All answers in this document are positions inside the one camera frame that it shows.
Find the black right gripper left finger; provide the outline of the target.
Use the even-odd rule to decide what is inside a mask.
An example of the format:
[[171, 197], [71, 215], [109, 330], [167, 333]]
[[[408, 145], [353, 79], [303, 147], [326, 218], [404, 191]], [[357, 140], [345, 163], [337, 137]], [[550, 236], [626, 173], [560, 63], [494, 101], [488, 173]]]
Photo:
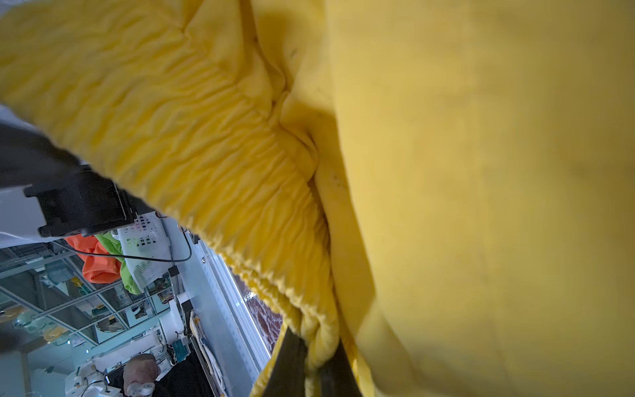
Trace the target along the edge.
[[304, 340], [287, 329], [263, 397], [305, 397]]

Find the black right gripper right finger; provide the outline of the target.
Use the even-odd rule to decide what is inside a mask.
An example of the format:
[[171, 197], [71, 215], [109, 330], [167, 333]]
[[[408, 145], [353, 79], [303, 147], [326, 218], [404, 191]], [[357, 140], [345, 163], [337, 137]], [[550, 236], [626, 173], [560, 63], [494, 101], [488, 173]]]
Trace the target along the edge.
[[322, 397], [362, 397], [342, 342], [319, 375]]

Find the yellow shorts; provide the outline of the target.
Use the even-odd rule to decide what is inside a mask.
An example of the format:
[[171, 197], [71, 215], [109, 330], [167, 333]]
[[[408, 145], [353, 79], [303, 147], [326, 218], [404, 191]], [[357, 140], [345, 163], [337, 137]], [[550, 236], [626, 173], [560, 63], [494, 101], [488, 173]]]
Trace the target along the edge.
[[634, 393], [631, 1], [31, 1], [1, 101], [362, 395]]

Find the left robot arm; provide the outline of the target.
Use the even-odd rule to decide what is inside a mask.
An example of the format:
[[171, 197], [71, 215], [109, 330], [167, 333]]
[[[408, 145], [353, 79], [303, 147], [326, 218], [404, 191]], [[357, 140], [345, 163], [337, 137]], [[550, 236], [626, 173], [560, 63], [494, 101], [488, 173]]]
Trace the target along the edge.
[[3, 248], [104, 233], [152, 210], [43, 135], [1, 125]]

